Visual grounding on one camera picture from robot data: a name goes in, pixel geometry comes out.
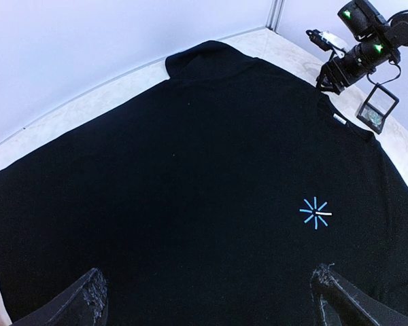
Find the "black t-shirt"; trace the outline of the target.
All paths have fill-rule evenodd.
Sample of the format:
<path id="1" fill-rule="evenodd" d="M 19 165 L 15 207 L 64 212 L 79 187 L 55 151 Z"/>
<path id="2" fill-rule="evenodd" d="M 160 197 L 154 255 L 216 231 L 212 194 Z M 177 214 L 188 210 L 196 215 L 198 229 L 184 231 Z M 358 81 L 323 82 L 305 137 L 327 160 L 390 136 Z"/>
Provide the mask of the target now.
<path id="1" fill-rule="evenodd" d="M 408 187 L 374 134 L 224 43 L 166 68 L 0 171 L 11 319 L 99 268 L 109 325 L 310 325 L 322 263 L 408 316 Z"/>

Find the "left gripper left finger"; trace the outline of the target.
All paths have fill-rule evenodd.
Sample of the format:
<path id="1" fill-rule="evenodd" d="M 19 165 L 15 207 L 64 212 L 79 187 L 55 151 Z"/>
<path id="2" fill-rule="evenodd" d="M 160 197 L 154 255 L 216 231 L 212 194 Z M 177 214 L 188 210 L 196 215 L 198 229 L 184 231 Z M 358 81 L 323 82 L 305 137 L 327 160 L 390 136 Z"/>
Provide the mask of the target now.
<path id="1" fill-rule="evenodd" d="M 106 325 L 107 281 L 93 268 L 46 305 L 16 321 L 15 325 Z"/>

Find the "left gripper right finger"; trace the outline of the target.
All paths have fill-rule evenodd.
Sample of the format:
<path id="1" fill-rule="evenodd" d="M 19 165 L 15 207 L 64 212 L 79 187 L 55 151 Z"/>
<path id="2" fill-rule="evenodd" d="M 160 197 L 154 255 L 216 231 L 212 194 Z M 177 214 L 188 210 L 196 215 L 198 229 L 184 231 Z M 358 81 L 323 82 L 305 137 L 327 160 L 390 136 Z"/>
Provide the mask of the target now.
<path id="1" fill-rule="evenodd" d="M 314 325 L 407 325 L 405 316 L 369 297 L 330 264 L 319 264 L 310 279 Z"/>

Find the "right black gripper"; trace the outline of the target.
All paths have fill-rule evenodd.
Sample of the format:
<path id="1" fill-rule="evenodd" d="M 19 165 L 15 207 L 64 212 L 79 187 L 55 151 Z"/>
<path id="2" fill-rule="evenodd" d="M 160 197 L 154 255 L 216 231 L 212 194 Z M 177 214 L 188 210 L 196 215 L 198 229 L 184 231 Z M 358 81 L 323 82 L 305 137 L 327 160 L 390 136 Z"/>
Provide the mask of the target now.
<path id="1" fill-rule="evenodd" d="M 380 42 L 359 43 L 342 58 L 332 57 L 322 66 L 316 78 L 316 88 L 341 94 L 346 88 L 376 72 L 376 68 L 385 62 L 398 66 L 400 51 Z"/>

